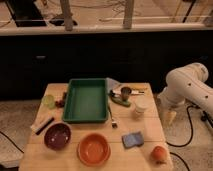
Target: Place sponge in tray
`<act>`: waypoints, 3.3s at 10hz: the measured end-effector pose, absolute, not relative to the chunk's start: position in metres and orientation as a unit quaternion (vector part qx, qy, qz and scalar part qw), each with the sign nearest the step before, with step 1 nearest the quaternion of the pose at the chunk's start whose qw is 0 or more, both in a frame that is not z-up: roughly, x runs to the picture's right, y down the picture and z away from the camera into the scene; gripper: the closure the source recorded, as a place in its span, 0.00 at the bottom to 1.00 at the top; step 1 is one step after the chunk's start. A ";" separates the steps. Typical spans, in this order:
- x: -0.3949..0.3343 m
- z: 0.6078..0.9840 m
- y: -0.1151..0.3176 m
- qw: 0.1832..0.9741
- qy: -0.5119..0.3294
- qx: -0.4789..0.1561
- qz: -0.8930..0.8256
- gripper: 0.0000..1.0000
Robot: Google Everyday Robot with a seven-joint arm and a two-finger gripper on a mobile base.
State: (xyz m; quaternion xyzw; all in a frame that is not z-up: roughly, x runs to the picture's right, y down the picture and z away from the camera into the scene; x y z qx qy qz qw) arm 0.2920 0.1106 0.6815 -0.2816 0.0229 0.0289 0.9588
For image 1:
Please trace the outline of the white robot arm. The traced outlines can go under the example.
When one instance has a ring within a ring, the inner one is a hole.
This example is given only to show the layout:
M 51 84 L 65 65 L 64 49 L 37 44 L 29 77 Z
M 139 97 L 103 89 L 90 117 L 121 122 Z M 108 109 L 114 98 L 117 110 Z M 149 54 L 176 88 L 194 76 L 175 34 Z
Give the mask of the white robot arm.
M 174 109 L 189 100 L 207 114 L 213 116 L 213 88 L 205 84 L 209 72 L 201 63 L 191 63 L 169 71 L 166 87 L 158 95 L 162 105 L 161 118 L 164 126 L 176 117 Z

